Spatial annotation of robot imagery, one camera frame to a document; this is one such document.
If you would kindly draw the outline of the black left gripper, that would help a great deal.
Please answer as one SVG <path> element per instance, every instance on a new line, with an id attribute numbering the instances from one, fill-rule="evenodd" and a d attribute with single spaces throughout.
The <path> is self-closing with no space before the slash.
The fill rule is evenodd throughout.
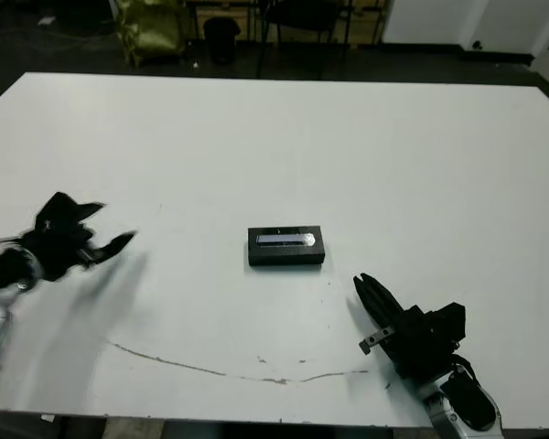
<path id="1" fill-rule="evenodd" d="M 105 207 L 104 203 L 91 202 L 75 207 L 75 220 L 86 220 Z M 92 263 L 85 250 L 94 235 L 82 224 L 63 229 L 31 230 L 24 234 L 24 248 L 38 260 L 42 279 L 58 281 L 75 266 L 83 268 L 99 265 L 118 255 L 137 234 L 136 230 L 122 233 L 106 245 L 92 250 Z"/>

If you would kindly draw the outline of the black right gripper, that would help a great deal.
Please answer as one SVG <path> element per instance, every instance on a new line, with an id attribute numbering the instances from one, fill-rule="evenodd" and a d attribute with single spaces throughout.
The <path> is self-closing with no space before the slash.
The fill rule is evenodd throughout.
<path id="1" fill-rule="evenodd" d="M 365 337 L 361 351 L 383 349 L 404 379 L 425 383 L 451 370 L 454 354 L 454 306 L 423 312 L 414 305 L 404 310 L 393 294 L 366 273 L 354 276 L 358 297 L 380 329 Z"/>

